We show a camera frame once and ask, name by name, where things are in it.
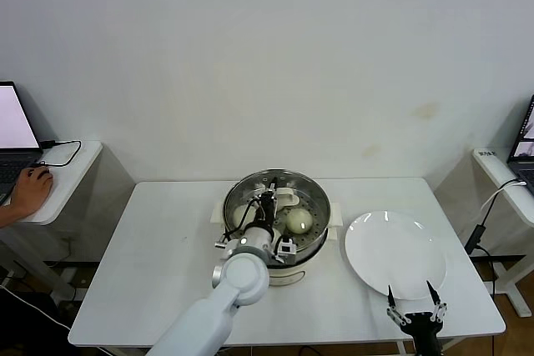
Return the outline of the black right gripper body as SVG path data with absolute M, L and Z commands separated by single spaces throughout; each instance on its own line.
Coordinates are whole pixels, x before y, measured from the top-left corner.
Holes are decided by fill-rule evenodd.
M 402 332 L 412 337 L 416 355 L 442 355 L 442 346 L 437 339 L 437 334 L 443 328 L 441 320 L 433 318 L 433 313 L 430 311 L 407 313 L 405 320 Z

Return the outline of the person's bare hand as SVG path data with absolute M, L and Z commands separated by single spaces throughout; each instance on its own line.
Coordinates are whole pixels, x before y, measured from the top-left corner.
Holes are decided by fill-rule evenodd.
M 36 213 L 44 204 L 53 186 L 48 167 L 25 168 L 11 195 L 9 208 L 17 219 Z

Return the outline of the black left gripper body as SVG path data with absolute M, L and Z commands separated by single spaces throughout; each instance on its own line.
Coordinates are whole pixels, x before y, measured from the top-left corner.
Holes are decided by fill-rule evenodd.
M 259 207 L 256 210 L 254 222 L 260 226 L 273 228 L 277 212 L 277 199 L 269 206 L 262 206 L 259 201 Z

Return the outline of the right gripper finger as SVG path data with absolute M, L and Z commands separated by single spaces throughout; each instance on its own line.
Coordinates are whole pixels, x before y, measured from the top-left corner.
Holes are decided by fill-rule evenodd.
M 445 317 L 448 305 L 447 303 L 443 303 L 441 301 L 440 295 L 434 289 L 434 287 L 431 285 L 429 281 L 426 281 L 426 284 L 429 289 L 432 302 L 434 304 L 434 310 L 430 316 L 430 321 L 431 322 L 442 322 Z
M 401 314 L 396 307 L 395 298 L 393 296 L 391 286 L 388 286 L 387 301 L 388 301 L 388 308 L 386 310 L 386 313 L 390 317 L 390 319 L 397 326 L 406 326 L 408 324 L 408 321 L 406 317 L 403 314 Z

